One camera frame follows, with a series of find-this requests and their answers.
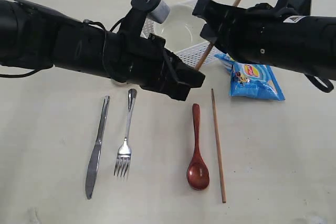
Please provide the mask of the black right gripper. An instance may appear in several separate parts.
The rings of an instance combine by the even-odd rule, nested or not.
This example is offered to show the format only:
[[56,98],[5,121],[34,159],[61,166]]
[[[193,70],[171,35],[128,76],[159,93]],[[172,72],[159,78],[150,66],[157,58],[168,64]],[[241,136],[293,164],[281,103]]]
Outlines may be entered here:
[[192,15],[207,23],[200,36],[242,63],[288,64],[281,39],[288,8],[260,3],[245,9],[213,0],[197,0]]

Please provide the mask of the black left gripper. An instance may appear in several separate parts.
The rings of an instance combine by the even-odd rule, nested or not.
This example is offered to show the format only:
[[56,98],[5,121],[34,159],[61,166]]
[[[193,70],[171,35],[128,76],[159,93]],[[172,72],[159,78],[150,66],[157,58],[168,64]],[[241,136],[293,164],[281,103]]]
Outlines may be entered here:
[[167,50],[165,40],[105,33],[104,71],[109,79],[185,101],[191,88],[200,88],[205,75]]

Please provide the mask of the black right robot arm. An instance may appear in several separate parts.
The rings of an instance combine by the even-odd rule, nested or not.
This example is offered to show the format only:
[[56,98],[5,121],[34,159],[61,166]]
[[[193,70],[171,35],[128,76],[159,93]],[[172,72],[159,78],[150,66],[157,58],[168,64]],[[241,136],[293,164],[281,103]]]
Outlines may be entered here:
[[248,9],[198,0],[201,37],[241,63],[261,64],[335,80],[335,18],[297,16],[267,3]]

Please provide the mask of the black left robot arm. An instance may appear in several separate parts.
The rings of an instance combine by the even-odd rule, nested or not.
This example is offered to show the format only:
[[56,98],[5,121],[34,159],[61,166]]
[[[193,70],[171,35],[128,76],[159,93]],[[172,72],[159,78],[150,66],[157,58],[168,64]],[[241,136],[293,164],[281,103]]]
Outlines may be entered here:
[[114,33],[100,22],[81,22],[26,0],[1,0],[1,65],[33,71],[64,68],[184,101],[205,76],[166,49],[163,38],[141,36],[147,15],[159,3],[132,0]]

